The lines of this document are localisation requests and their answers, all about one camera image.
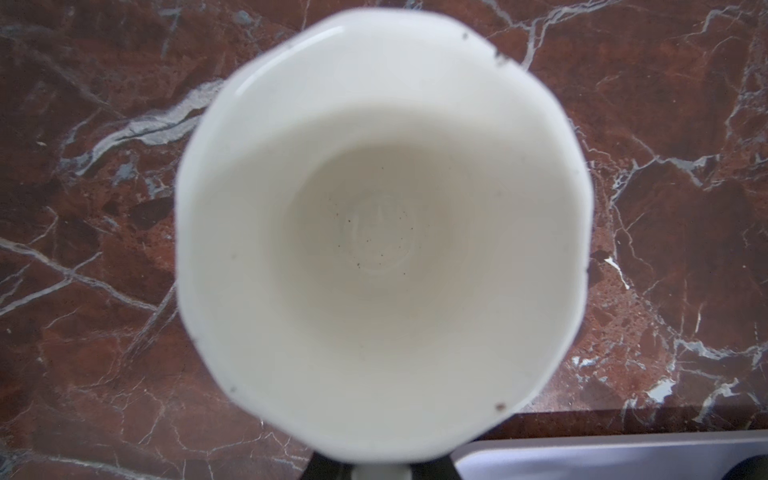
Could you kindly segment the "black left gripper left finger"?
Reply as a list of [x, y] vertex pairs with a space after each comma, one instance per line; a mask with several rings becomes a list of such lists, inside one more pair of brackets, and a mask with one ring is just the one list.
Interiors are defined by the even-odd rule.
[[354, 466], [328, 458], [319, 452], [315, 452], [305, 470], [299, 477], [300, 480], [350, 480]]

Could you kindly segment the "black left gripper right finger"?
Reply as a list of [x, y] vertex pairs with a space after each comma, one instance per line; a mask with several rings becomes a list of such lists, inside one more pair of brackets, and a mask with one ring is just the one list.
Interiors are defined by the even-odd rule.
[[462, 480], [449, 455], [410, 465], [413, 480]]

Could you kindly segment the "black mug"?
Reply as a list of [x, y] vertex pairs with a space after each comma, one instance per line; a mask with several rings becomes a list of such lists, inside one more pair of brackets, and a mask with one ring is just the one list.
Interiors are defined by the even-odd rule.
[[722, 480], [768, 480], [768, 456], [757, 455], [737, 463]]

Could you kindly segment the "lavender plastic tray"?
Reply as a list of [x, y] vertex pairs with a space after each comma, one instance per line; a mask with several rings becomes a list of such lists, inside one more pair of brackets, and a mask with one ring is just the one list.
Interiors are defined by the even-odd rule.
[[477, 441], [452, 459], [464, 479], [722, 479], [757, 455], [765, 430]]

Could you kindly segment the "white faceted mug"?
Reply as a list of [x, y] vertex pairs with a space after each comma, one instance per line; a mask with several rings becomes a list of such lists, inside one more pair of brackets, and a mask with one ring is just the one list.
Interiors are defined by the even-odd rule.
[[535, 397], [587, 297], [562, 106], [442, 14], [334, 14], [244, 64], [175, 185], [178, 306], [241, 408], [333, 459], [443, 456]]

